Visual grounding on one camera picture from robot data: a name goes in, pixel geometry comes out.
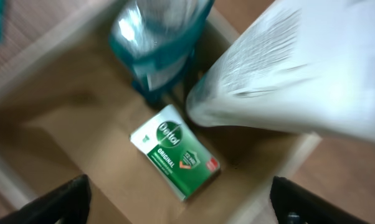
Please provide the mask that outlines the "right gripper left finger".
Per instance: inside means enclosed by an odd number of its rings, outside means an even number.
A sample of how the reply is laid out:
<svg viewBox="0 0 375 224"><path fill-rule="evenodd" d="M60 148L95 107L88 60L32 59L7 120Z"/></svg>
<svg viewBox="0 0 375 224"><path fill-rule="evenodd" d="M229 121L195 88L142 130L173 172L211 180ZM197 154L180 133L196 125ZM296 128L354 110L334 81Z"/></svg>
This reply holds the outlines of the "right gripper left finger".
<svg viewBox="0 0 375 224"><path fill-rule="evenodd" d="M88 175L82 174L0 218L0 224L86 224L91 199Z"/></svg>

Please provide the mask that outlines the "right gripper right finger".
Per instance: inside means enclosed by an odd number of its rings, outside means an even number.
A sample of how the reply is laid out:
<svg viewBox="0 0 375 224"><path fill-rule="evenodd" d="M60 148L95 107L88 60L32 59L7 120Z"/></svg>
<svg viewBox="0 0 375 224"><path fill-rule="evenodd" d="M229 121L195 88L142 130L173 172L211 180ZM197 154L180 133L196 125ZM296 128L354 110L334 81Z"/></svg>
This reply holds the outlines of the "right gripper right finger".
<svg viewBox="0 0 375 224"><path fill-rule="evenodd" d="M279 223L366 224L284 177L273 178L270 201Z"/></svg>

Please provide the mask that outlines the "green Dettol soap box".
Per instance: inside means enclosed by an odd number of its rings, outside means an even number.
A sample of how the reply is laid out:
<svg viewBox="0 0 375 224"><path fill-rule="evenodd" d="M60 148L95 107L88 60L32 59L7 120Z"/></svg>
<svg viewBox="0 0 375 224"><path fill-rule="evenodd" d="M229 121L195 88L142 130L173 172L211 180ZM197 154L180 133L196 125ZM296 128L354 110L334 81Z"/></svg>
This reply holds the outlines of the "green Dettol soap box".
<svg viewBox="0 0 375 224"><path fill-rule="evenodd" d="M165 106L131 133L130 141L153 163L182 201L221 168L173 105Z"/></svg>

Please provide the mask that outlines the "white lotion tube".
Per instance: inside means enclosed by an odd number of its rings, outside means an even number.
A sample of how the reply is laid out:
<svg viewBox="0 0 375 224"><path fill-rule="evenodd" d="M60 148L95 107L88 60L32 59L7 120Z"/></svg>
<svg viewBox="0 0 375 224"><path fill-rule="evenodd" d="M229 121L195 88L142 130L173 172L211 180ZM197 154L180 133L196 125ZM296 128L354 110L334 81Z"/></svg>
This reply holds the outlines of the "white lotion tube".
<svg viewBox="0 0 375 224"><path fill-rule="evenodd" d="M275 1L189 92L200 126L375 142L375 0Z"/></svg>

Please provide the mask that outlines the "blue mouthwash bottle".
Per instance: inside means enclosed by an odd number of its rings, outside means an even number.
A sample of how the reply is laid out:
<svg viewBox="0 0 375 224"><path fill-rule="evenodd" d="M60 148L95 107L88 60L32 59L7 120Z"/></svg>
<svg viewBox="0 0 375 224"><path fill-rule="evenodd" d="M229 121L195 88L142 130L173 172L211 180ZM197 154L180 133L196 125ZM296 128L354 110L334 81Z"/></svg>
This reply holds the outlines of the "blue mouthwash bottle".
<svg viewBox="0 0 375 224"><path fill-rule="evenodd" d="M172 89L194 57L214 0L131 0L112 24L109 44L148 103Z"/></svg>

